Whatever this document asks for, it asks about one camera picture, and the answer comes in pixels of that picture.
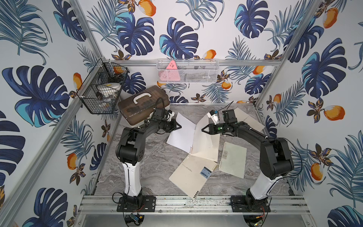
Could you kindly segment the cream spiral notebook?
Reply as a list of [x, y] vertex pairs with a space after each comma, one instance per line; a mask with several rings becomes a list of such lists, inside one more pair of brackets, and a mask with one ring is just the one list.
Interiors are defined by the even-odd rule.
[[214, 162], [218, 161], [220, 135], [209, 135], [202, 131], [202, 128], [209, 124], [207, 115], [194, 124], [179, 113], [176, 122], [181, 125], [181, 128], [170, 133], [167, 144], [190, 155]]

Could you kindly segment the large cream notebook blue label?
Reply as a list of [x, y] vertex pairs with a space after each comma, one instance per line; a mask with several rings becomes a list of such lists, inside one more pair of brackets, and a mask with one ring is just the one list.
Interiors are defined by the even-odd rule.
[[216, 166], [217, 163], [212, 160], [188, 155], [169, 180], [195, 200]]

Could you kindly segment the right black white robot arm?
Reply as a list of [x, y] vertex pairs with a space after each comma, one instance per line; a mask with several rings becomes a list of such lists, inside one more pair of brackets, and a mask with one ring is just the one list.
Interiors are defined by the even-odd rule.
[[246, 199], [263, 201], [268, 197], [269, 191], [279, 180], [283, 179], [294, 170], [291, 151], [286, 139], [272, 138], [244, 121], [238, 121], [234, 110], [222, 112], [223, 123], [219, 122], [218, 111], [212, 110], [207, 116], [213, 123], [201, 129], [209, 135], [229, 135], [241, 138], [260, 151], [261, 173], [254, 185], [247, 190]]

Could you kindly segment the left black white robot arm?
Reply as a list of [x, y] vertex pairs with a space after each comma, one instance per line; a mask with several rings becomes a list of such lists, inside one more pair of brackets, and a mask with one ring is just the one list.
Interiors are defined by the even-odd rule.
[[153, 108], [151, 116], [137, 127], [126, 127], [116, 149], [116, 157], [123, 165], [125, 173], [124, 196], [132, 199], [142, 197], [140, 182], [140, 163], [145, 154], [146, 139], [159, 131], [171, 133], [181, 129], [176, 121], [174, 112], [166, 110], [164, 99], [159, 97]]

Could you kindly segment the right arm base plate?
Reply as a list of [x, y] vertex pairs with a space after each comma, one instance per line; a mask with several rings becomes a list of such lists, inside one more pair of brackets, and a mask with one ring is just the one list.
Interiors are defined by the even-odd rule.
[[267, 198], [256, 200], [250, 195], [231, 196], [230, 206], [233, 212], [266, 213], [270, 212]]

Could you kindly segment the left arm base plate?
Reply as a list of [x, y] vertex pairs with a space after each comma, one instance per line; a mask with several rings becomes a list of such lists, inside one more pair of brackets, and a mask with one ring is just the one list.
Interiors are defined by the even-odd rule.
[[123, 195], [118, 202], [117, 212], [154, 212], [157, 198], [149, 195]]

